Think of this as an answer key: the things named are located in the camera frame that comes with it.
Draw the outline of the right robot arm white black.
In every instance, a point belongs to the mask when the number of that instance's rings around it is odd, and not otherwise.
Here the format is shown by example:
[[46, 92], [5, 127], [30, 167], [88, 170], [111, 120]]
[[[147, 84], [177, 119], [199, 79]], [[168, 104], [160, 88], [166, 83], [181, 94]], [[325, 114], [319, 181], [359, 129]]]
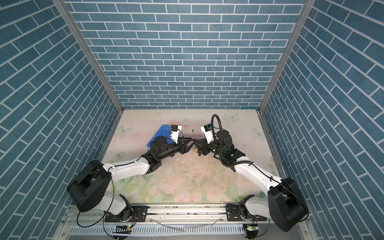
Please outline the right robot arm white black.
[[273, 220], [284, 232], [309, 216], [309, 210], [303, 196], [291, 178], [282, 179], [267, 172], [243, 152], [236, 149], [232, 137], [226, 130], [215, 133], [204, 126], [201, 128], [205, 140], [196, 142], [197, 155], [213, 153], [214, 157], [227, 168], [244, 176], [265, 194], [266, 198], [249, 195], [236, 206], [236, 213], [244, 220], [254, 220], [261, 216]]

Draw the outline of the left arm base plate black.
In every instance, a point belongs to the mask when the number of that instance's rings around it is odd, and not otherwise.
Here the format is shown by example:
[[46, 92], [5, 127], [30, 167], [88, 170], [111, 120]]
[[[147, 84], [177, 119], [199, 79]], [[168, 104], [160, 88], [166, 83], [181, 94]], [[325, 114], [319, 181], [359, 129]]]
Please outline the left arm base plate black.
[[126, 207], [122, 213], [113, 215], [107, 213], [105, 222], [107, 223], [137, 223], [144, 222], [148, 213], [148, 206], [132, 206]]

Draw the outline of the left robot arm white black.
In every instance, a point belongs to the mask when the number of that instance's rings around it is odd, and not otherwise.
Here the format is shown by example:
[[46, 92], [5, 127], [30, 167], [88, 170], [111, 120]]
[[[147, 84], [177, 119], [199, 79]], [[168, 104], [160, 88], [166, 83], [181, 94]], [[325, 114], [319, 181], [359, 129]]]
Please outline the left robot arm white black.
[[73, 178], [67, 191], [81, 213], [98, 209], [115, 216], [130, 214], [131, 207], [127, 198], [108, 192], [109, 185], [154, 172], [162, 165], [162, 159], [176, 153], [189, 152], [196, 141], [192, 138], [179, 138], [177, 143], [168, 144], [166, 137], [158, 136], [150, 142], [150, 150], [136, 160], [116, 164], [92, 161]]

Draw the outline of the yellow black handled screwdriver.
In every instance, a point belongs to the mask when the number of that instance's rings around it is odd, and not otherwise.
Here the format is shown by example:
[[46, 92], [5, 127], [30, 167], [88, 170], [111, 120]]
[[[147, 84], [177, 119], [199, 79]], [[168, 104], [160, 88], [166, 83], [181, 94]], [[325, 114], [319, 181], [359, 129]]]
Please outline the yellow black handled screwdriver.
[[[193, 133], [194, 138], [196, 138], [196, 136], [195, 136], [195, 132], [194, 132], [193, 129], [192, 129], [192, 133]], [[196, 148], [196, 154], [197, 154], [197, 156], [198, 156], [198, 157], [201, 156], [202, 151], [201, 151], [200, 144], [199, 144], [198, 142], [195, 142], [195, 148]]]

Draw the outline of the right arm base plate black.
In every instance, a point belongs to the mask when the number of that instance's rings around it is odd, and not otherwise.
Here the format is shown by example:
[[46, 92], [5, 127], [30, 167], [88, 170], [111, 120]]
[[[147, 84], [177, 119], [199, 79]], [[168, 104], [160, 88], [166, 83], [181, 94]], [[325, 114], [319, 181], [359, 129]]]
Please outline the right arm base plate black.
[[240, 221], [267, 221], [268, 219], [259, 215], [251, 215], [245, 205], [226, 204], [226, 214], [228, 222]]

